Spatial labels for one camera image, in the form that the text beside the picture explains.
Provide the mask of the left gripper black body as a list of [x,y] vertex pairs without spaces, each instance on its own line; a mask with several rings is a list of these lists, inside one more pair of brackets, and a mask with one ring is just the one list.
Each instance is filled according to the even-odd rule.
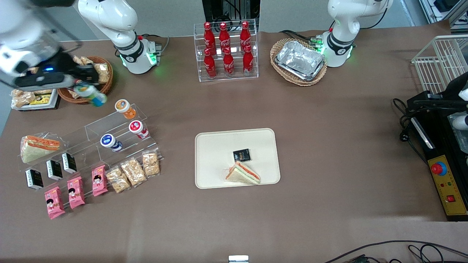
[[468,72],[450,81],[443,92],[443,100],[455,101],[446,106],[449,110],[467,110]]

